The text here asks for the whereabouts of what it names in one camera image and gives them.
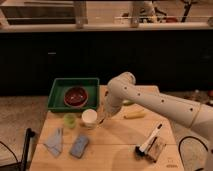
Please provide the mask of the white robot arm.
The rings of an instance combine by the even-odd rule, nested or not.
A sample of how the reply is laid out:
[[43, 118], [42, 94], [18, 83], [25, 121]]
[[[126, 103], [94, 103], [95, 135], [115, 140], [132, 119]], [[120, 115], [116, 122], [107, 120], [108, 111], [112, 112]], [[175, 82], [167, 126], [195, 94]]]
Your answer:
[[124, 72], [107, 84], [104, 108], [108, 116], [117, 114], [124, 100], [132, 101], [185, 127], [210, 141], [204, 171], [213, 171], [213, 107], [162, 93], [140, 90], [135, 76]]

